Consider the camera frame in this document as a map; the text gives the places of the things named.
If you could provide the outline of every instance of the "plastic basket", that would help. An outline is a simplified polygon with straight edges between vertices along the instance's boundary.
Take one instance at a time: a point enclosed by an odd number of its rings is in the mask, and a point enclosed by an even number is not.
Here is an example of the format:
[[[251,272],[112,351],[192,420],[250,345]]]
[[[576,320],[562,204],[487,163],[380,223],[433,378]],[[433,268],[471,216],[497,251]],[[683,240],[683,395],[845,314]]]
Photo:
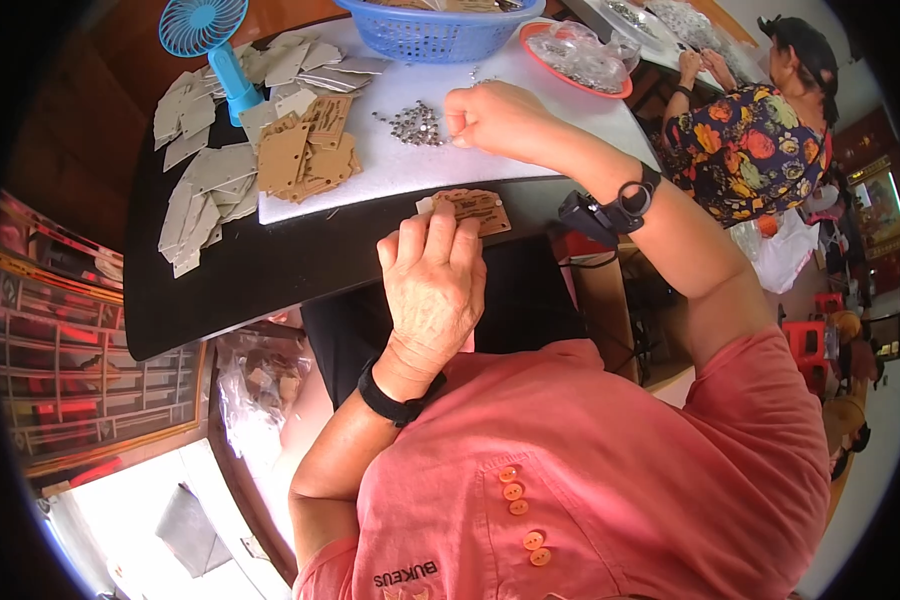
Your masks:
[[[360,37],[385,57],[408,63],[474,63],[503,47],[520,23],[543,14],[546,0],[512,12],[441,12],[334,0],[353,15]]]

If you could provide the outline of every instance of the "fan handle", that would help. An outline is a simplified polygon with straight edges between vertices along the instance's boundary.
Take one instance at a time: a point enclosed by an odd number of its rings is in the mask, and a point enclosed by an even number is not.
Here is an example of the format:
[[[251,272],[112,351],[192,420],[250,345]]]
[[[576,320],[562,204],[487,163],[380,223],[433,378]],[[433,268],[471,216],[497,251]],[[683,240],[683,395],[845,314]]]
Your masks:
[[[233,46],[229,42],[224,42],[207,53],[207,60],[226,92],[230,125],[240,127],[240,113],[263,102],[264,96],[247,80],[244,70],[240,68],[240,60],[237,59],[237,54],[233,54]]]

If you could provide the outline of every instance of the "black wristband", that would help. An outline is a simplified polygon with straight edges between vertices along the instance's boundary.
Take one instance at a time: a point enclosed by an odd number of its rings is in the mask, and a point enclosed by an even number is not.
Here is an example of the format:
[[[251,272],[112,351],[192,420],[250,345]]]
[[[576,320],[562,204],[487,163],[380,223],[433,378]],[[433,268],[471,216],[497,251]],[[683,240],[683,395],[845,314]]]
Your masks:
[[[379,358],[379,356],[374,356],[363,367],[363,372],[360,373],[360,379],[357,381],[357,390],[366,405],[373,409],[373,412],[393,421],[394,427],[407,426],[408,423],[415,421],[420,416],[423,409],[433,401],[437,391],[444,387],[444,383],[447,382],[446,375],[443,372],[438,373],[423,397],[397,402],[380,390],[373,380],[373,365],[377,364]]]

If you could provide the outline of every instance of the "white table surface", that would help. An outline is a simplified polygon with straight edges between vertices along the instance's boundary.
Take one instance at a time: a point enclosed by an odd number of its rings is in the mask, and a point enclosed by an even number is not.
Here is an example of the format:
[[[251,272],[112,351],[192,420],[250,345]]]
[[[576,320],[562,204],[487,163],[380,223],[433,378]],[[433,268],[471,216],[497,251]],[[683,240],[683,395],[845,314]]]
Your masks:
[[[603,0],[583,0],[588,5],[590,5],[594,11],[599,16],[603,16],[605,12],[611,10],[610,7],[605,6]],[[612,27],[612,22],[607,21],[608,24]],[[672,30],[663,28],[668,38],[662,40],[663,42],[663,50],[658,51],[655,48],[651,48],[650,46],[643,46],[640,49],[640,58],[644,61],[649,61],[654,65],[665,66],[668,69],[672,69],[674,71],[680,72],[681,70],[681,53],[684,52],[681,50],[680,46],[677,45],[677,42],[680,39],[677,37]],[[713,75],[710,75],[709,71],[704,71],[696,75],[696,80],[699,82],[703,82],[708,86],[716,88],[717,90],[722,90],[720,87],[720,83],[717,82],[717,79],[713,78]]]
[[[352,19],[319,23],[306,29],[318,31],[322,42],[344,47],[348,56],[378,56],[360,40]],[[660,170],[650,142],[624,101],[576,89],[556,78],[524,51],[518,33],[519,30],[498,53],[480,63],[478,80],[497,77],[526,88],[559,118]],[[306,198],[300,204],[280,198],[260,198],[257,208],[260,223],[269,225],[417,190],[557,175],[550,169],[452,144],[435,148],[404,145],[391,136],[390,125],[374,120],[371,115],[373,112],[380,116],[394,115],[422,100],[443,116],[446,93],[474,84],[469,75],[473,67],[471,63],[406,66],[395,61],[383,75],[376,76],[363,88],[363,95],[353,102],[347,117],[344,130],[357,139],[363,172],[336,189]],[[444,119],[440,118],[439,123],[445,137]]]

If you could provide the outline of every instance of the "black table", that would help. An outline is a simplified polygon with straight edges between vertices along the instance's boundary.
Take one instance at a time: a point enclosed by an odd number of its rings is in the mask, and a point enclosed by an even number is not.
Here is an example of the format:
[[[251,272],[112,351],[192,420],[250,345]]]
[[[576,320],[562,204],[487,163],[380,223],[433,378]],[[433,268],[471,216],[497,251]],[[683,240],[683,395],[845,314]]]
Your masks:
[[[166,146],[154,151],[153,127],[147,132],[130,194],[123,257],[126,343],[138,361],[378,280],[377,240],[417,214],[416,201],[437,191],[362,201],[269,225],[255,215],[228,222],[223,239],[200,251],[199,267],[174,279],[157,241],[170,194],[193,158],[163,173]],[[209,146],[245,141],[243,129],[230,125],[227,103],[217,106]],[[570,190],[580,189],[556,175],[466,187],[497,192],[504,201],[513,229],[483,238],[487,245],[546,231],[558,222],[557,207]]]

